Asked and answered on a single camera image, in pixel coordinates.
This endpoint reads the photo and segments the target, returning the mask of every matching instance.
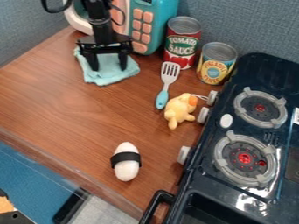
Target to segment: white spatula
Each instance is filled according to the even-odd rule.
[[[177,63],[166,61],[162,64],[161,78],[164,82],[163,90],[156,97],[156,107],[163,109],[168,101],[168,87],[173,83],[181,70],[181,66]]]

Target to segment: tomato sauce can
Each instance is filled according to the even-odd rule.
[[[168,21],[164,61],[178,63],[182,70],[194,65],[201,25],[193,17],[174,17]]]
[[[221,85],[230,76],[238,54],[224,43],[212,42],[204,45],[198,63],[199,79],[210,85]]]

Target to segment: black stovetop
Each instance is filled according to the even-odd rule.
[[[241,95],[240,105],[246,112],[234,106]],[[238,223],[232,218],[237,214],[243,219],[239,223],[299,223],[296,108],[299,65],[262,53],[242,57],[188,156],[178,195],[164,223]],[[219,123],[225,114],[233,117],[229,128]],[[221,211],[236,214],[219,211],[223,219],[210,220],[205,209],[210,206],[217,216],[213,207],[218,205]]]

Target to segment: red can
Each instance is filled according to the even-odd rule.
[[[178,63],[181,69],[194,65],[201,25],[193,17],[174,17],[168,21],[164,61]]]

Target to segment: can lid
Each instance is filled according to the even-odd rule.
[[[201,31],[199,21],[193,17],[173,17],[168,26],[177,34],[196,34]]]
[[[203,53],[208,58],[217,61],[236,60],[238,56],[233,47],[220,42],[212,42],[204,45]]]

